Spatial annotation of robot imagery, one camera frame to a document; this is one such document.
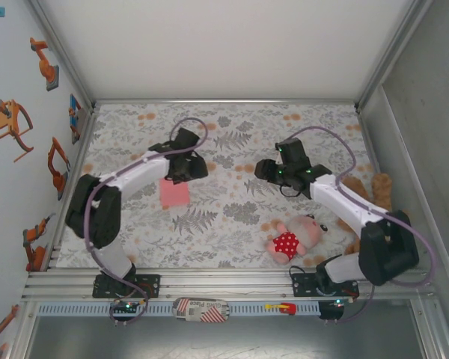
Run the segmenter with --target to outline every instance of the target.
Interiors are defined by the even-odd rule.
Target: pink sticky note
[[[159,199],[162,206],[182,206],[189,203],[188,183],[182,182],[177,185],[173,181],[161,178],[159,181]]]

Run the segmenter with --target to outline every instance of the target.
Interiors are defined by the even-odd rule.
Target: metal floor
[[[230,317],[217,325],[153,317],[122,328],[105,317],[40,317],[36,328],[27,358],[422,358],[411,310],[387,301],[345,325],[302,316]]]

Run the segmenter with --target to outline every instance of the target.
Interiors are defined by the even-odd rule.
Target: white wall
[[[12,304],[21,297],[27,278],[22,231],[33,228],[50,212],[59,212],[57,191],[47,168],[47,154],[55,136],[73,166],[79,142],[71,144],[68,106],[73,92],[67,77],[60,71],[59,87],[47,92],[45,78],[38,69],[38,57],[30,49],[30,37],[42,40],[38,27],[23,1],[0,0],[5,17],[0,18],[0,99],[15,99],[30,115],[34,128],[22,139],[34,149],[18,162],[22,153],[18,144],[7,136],[0,140],[0,321]],[[44,50],[50,63],[53,54]],[[19,116],[21,129],[25,120]],[[63,161],[55,156],[55,168],[65,171]],[[40,243],[52,238],[57,217],[47,227]]]
[[[356,99],[411,2],[40,3],[97,99]]]

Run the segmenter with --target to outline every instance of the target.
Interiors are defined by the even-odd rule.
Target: leaf pattern
[[[183,229],[190,234],[193,234],[192,230],[198,230],[203,233],[203,229],[207,230],[217,215],[217,212],[202,211],[201,209],[197,211],[196,208],[192,211],[188,209],[184,215],[178,215],[173,220],[174,229],[178,229],[180,234],[182,234]]]
[[[251,135],[248,135],[247,133],[231,131],[229,133],[226,132],[223,136],[213,139],[213,141],[220,150],[223,150],[223,147],[233,150],[243,148],[250,138]]]
[[[275,194],[277,191],[279,191],[279,187],[277,187],[276,185],[258,178],[248,179],[248,181],[245,183],[245,187],[246,191],[250,191],[253,196],[254,192],[257,192],[262,196],[266,196],[267,194]]]
[[[226,116],[220,116],[218,119],[218,125],[221,127],[228,127],[231,123],[231,120]]]
[[[244,224],[256,224],[260,220],[259,215],[254,215],[257,210],[256,204],[250,201],[245,204],[232,203],[223,208],[223,214],[227,217],[233,217],[236,222]]]
[[[236,127],[237,130],[241,132],[249,131],[254,127],[254,124],[252,122],[243,121],[239,126]]]
[[[343,253],[354,238],[336,225],[336,216],[307,198],[285,198],[279,188],[254,176],[261,159],[276,159],[275,142],[303,126],[336,131],[351,146],[358,166],[369,163],[352,104],[289,103],[143,103],[102,105],[97,114],[85,164],[102,176],[129,164],[156,142],[169,138],[173,124],[184,117],[208,123],[209,137],[197,152],[209,165],[208,177],[188,182],[188,206],[162,207],[158,182],[146,184],[122,204],[117,240],[137,267],[147,268],[277,268],[264,250],[267,236],[277,233],[262,225],[303,213],[315,214],[329,231],[308,258]],[[203,129],[184,123],[198,135]],[[331,136],[319,131],[299,136],[311,161],[334,172],[349,166],[349,157]],[[356,171],[368,191],[371,173]],[[302,266],[296,257],[291,264]],[[96,267],[83,239],[66,228],[57,266]]]
[[[234,165],[233,157],[231,156],[224,157],[223,155],[217,155],[213,157],[213,161],[220,164],[221,166],[223,166],[223,168],[226,168],[227,170],[233,168]]]

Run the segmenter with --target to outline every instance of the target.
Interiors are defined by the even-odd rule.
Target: aluminum frame
[[[410,301],[417,332],[421,338],[423,358],[449,358],[449,327],[438,300]]]
[[[402,23],[397,27],[396,34],[385,50],[379,65],[376,67],[370,81],[363,90],[363,94],[358,101],[359,108],[363,108],[369,100],[371,94],[382,83],[388,71],[392,67],[400,54],[407,40],[411,37],[413,30],[417,27],[420,19],[424,16],[427,8],[433,0],[414,0]],[[80,95],[85,99],[87,107],[91,108],[95,99],[86,88],[85,83],[67,56],[67,49],[60,41],[59,33],[54,29],[53,24],[47,16],[39,0],[25,0],[31,9],[37,23],[41,27],[45,38],[54,50],[58,61],[68,72],[70,80],[78,89]],[[144,102],[271,102],[271,103],[349,103],[346,100],[318,100],[318,99],[176,99],[176,100],[102,100],[97,103],[144,103]],[[96,115],[88,120],[87,128],[75,169],[81,168],[85,159],[88,143],[93,132]],[[372,149],[369,142],[366,143],[368,150]],[[376,157],[371,154],[371,161],[377,169]],[[70,188],[74,188],[79,177],[79,171],[74,171],[69,191],[64,198],[64,208],[70,202]],[[17,320],[19,327],[16,330],[16,339],[13,347],[4,358],[26,358],[29,344],[34,339],[34,327],[36,324],[39,303],[42,301],[94,301],[91,298],[91,286],[96,269],[57,269],[54,267],[54,255],[59,251],[59,243],[64,230],[64,214],[61,211],[57,229],[53,237],[53,242],[49,246],[50,250],[44,260],[43,269],[45,272],[31,273],[23,293],[22,309]],[[256,300],[282,300],[292,295],[290,279],[287,271],[279,270],[188,270],[188,269],[139,269],[138,273],[153,272],[162,275],[161,295],[166,301],[183,295],[219,296],[227,300],[256,301]],[[411,271],[403,275],[404,280],[416,281],[421,279],[424,273]],[[369,295],[370,284],[359,283],[359,288],[363,296]],[[440,303],[433,298],[434,288],[426,286],[420,291],[407,289],[387,284],[377,288],[376,299],[410,299],[412,312],[415,315],[416,328],[421,337],[423,356],[425,358],[449,358],[449,329],[442,315]]]

